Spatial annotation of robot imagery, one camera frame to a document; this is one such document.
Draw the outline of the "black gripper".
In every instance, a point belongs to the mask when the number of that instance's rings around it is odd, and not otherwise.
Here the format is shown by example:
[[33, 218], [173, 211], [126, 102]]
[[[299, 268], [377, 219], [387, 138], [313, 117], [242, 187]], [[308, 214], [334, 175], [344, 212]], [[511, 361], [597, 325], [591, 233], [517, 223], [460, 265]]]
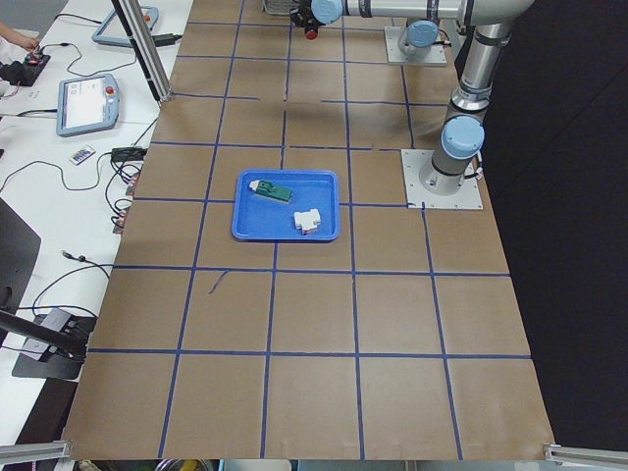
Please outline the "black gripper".
[[290, 2], [289, 17], [297, 26], [304, 29], [316, 29], [317, 20], [312, 12], [311, 0], [294, 0]]

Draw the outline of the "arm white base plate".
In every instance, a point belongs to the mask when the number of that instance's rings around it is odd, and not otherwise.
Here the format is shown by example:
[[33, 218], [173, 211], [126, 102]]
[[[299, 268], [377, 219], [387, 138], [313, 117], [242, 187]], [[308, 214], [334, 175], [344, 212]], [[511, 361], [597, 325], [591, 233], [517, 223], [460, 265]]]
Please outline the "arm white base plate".
[[386, 26], [384, 35], [389, 64], [444, 67], [447, 63], [444, 47], [440, 44], [427, 47], [405, 44], [403, 42], [406, 37], [404, 26]]
[[415, 209], [482, 210], [479, 183], [469, 163], [458, 176], [445, 176], [433, 167], [434, 151], [402, 149], [406, 205]]

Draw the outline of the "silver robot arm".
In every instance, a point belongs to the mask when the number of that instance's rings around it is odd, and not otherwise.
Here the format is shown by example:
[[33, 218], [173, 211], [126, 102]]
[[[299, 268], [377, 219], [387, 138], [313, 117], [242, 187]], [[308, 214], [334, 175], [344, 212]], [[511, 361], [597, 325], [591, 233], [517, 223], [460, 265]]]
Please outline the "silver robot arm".
[[399, 51], [405, 60], [424, 60], [439, 47], [450, 46], [447, 39], [441, 39], [439, 25], [432, 20], [408, 20], [397, 40]]
[[473, 36], [459, 85], [450, 96], [440, 144], [419, 173], [421, 185], [437, 195], [459, 191], [467, 166], [484, 143], [485, 110], [502, 49], [511, 37], [512, 23], [531, 1], [295, 1], [288, 10], [295, 26], [313, 39], [322, 26], [343, 16], [405, 17], [398, 45], [403, 52], [417, 52], [437, 41], [443, 20], [473, 28]]

